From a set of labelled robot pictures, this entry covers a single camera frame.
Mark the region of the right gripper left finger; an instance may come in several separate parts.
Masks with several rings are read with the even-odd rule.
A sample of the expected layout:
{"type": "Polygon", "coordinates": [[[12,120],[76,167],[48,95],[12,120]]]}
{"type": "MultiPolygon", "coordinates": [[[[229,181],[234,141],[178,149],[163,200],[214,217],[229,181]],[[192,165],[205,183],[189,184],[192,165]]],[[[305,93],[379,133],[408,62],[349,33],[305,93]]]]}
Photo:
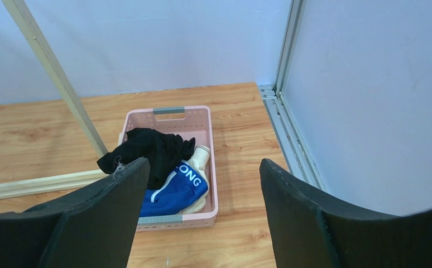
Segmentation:
{"type": "Polygon", "coordinates": [[[149,172],[140,158],[62,197],[0,213],[0,267],[126,267],[149,172]]]}

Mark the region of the beige underwear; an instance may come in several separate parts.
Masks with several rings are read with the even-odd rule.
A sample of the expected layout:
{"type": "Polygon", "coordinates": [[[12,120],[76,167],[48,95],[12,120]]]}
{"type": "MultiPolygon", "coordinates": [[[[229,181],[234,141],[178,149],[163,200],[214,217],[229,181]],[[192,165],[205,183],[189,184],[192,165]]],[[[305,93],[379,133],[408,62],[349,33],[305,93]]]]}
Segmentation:
{"type": "Polygon", "coordinates": [[[207,189],[200,197],[190,206],[181,210],[179,214],[199,213],[206,205],[206,196],[209,191],[209,181],[206,175],[206,165],[210,158],[210,149],[204,145],[195,147],[192,157],[188,160],[189,165],[204,179],[207,189]]]}

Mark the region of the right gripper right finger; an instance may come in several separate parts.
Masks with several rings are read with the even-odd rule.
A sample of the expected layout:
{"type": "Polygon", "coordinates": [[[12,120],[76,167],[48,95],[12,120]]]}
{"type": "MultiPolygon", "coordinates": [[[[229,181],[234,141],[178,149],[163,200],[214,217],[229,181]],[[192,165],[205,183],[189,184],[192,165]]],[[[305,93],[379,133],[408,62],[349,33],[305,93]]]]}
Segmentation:
{"type": "Polygon", "coordinates": [[[432,267],[432,209],[380,213],[338,199],[263,159],[277,267],[432,267]]]}

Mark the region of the black underwear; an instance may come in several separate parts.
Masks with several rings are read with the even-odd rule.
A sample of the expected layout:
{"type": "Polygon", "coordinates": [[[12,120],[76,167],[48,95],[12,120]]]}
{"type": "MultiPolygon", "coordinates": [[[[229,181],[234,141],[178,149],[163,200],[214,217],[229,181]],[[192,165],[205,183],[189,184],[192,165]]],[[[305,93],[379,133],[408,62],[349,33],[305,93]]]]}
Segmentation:
{"type": "Polygon", "coordinates": [[[162,188],[177,164],[191,158],[196,145],[194,137],[184,140],[180,135],[165,134],[151,128],[134,128],[126,135],[127,141],[102,156],[97,165],[102,172],[111,174],[119,164],[127,165],[138,158],[147,158],[150,164],[149,190],[162,188]]]}

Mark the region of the blue underwear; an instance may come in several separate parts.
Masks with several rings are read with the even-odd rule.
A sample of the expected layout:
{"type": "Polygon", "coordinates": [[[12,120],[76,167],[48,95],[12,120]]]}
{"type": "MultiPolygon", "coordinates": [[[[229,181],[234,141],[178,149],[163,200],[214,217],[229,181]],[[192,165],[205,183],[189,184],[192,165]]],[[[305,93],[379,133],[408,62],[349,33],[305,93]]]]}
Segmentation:
{"type": "Polygon", "coordinates": [[[181,161],[158,190],[147,190],[141,217],[192,214],[206,205],[209,183],[186,161],[181,161]]]}

